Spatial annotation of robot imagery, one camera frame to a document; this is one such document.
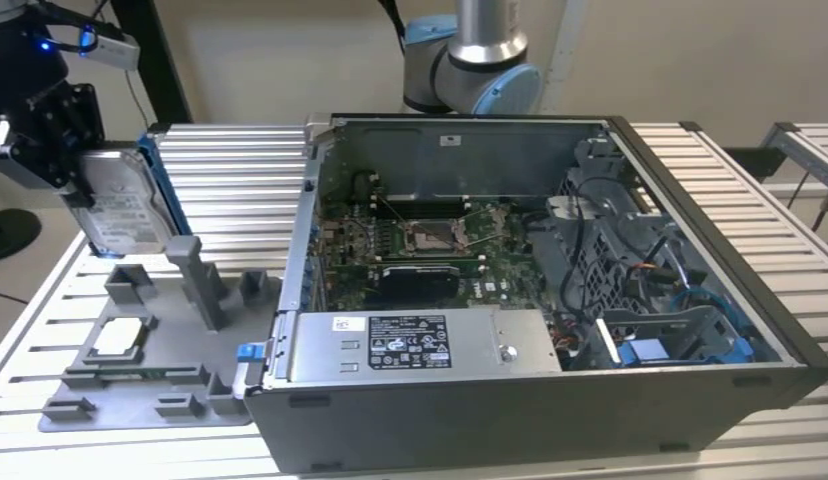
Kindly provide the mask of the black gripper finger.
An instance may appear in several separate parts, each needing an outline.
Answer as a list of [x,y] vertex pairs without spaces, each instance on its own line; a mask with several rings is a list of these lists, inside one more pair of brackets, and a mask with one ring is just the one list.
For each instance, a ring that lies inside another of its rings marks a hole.
[[95,87],[59,82],[31,99],[30,113],[35,174],[61,192],[71,208],[90,208],[93,187],[79,158],[105,142]]

